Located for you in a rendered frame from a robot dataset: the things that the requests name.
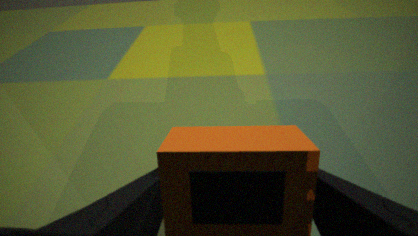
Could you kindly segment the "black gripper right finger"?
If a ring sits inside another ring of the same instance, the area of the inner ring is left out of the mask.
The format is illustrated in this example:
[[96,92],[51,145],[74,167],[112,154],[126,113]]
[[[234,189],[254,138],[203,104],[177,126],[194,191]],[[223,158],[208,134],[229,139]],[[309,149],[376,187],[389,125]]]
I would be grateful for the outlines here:
[[418,236],[418,211],[318,169],[313,220],[320,236]]

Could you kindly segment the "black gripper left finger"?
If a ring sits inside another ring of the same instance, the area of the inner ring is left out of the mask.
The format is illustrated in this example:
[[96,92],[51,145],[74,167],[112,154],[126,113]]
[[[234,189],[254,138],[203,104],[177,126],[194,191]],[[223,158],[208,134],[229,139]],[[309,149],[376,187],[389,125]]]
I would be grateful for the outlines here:
[[157,236],[162,219],[156,168],[44,227],[0,227],[0,236]]

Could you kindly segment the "orange block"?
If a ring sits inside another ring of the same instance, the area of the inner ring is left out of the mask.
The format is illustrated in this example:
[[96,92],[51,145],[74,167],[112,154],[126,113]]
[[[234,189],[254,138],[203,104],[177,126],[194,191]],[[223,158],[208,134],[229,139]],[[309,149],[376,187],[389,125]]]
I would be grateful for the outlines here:
[[296,125],[172,127],[165,236],[311,236],[320,150]]

